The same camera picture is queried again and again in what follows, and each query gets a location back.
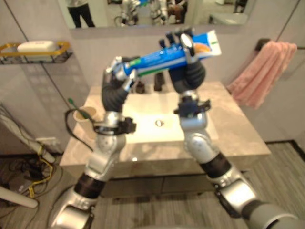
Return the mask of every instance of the robot finger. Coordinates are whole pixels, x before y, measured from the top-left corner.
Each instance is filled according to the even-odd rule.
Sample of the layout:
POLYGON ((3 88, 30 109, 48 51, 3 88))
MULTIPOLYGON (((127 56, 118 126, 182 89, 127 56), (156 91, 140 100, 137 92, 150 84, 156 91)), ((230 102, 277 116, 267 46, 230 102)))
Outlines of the robot finger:
POLYGON ((168 32, 168 33, 166 33, 166 38, 168 39, 168 41, 169 41, 169 43, 170 43, 170 45, 173 45, 173 44, 176 44, 176 42, 175 42, 175 38, 174 38, 174 36, 173 36, 173 33, 172 32, 168 32))

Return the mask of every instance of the wall shelf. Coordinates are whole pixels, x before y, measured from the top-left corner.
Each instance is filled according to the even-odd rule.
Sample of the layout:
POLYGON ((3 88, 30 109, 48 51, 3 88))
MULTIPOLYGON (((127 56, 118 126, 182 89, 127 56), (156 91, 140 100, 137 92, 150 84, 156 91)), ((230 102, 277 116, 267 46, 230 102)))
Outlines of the wall shelf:
POLYGON ((4 64, 31 64, 31 63, 64 63, 73 54, 68 51, 69 42, 57 42, 59 49, 53 52, 17 52, 21 43, 6 43, 0 46, 0 65, 4 64), (2 52, 11 49, 13 52, 2 52))

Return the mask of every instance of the white soap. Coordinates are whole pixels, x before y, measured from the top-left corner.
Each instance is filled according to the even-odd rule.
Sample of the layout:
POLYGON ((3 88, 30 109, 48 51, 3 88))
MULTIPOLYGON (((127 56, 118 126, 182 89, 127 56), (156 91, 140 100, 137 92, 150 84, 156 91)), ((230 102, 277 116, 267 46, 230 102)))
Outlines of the white soap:
MULTIPOLYGON (((31 41, 22 43, 17 47, 18 52, 53 52, 58 45, 53 41, 31 41)), ((29 61, 52 61, 50 56, 26 56, 29 61)))

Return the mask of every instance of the toothbrush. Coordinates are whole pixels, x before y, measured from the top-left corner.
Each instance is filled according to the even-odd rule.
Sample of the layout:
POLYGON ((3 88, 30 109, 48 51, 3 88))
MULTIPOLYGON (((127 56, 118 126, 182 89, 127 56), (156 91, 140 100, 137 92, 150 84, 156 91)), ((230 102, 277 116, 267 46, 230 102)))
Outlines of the toothbrush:
POLYGON ((89 116, 85 111, 80 110, 79 107, 78 107, 77 105, 75 105, 73 99, 68 98, 68 102, 69 102, 72 106, 74 106, 75 109, 77 109, 77 110, 81 113, 81 115, 82 115, 82 117, 83 117, 84 119, 90 119, 90 116, 89 116))

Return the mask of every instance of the sink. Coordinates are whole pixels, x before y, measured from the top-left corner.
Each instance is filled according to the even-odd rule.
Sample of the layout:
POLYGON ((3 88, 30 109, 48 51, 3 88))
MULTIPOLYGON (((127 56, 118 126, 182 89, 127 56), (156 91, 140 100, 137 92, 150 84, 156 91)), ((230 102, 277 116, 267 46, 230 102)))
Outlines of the sink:
MULTIPOLYGON (((179 117, 173 111, 178 107, 177 93, 129 94, 123 106, 123 115, 137 124, 133 134, 126 135, 127 143, 183 141, 179 117)), ((207 112, 207 132, 212 140, 218 134, 207 112)))

